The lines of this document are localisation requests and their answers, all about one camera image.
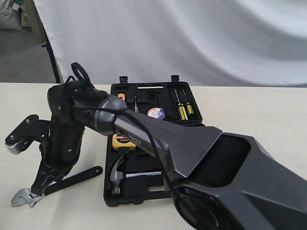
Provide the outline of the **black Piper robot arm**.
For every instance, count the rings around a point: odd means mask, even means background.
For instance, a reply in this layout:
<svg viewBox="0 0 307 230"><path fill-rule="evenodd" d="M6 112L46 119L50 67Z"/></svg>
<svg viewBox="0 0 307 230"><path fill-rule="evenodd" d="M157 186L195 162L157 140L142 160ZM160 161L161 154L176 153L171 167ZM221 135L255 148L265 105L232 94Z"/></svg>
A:
<svg viewBox="0 0 307 230"><path fill-rule="evenodd" d="M78 161L85 127L120 134L158 161L180 216L198 230L304 230L307 182L251 136L182 126L136 113L91 83L47 92L48 142L32 192L41 195Z"/></svg>

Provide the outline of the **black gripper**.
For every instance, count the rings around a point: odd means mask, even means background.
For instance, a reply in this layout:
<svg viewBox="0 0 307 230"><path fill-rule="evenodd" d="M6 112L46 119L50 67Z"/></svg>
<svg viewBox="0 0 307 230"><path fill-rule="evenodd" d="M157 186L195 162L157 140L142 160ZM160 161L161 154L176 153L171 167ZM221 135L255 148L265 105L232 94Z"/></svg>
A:
<svg viewBox="0 0 307 230"><path fill-rule="evenodd" d="M75 121L51 120L49 136L40 145L42 159L31 193L47 196L67 188L65 177L79 160L84 130L85 126Z"/></svg>

